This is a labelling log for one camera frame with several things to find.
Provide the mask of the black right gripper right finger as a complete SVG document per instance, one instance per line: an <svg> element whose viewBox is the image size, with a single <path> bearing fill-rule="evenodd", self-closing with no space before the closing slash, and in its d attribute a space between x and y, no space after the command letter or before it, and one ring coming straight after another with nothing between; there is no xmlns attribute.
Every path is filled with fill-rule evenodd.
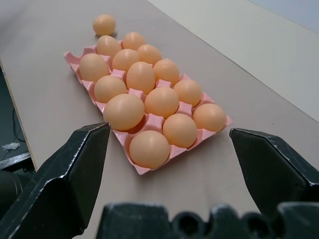
<svg viewBox="0 0 319 239"><path fill-rule="evenodd" d="M319 172L282 138L232 128L230 138L247 189L268 217L282 202L318 202Z"/></svg>

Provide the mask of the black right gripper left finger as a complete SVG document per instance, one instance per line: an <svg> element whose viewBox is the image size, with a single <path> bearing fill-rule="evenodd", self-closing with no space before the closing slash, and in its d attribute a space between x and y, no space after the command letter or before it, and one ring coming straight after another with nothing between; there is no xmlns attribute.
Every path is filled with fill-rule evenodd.
<svg viewBox="0 0 319 239"><path fill-rule="evenodd" d="M99 193L110 126L75 130L26 184L0 221L3 239L71 239L84 233Z"/></svg>

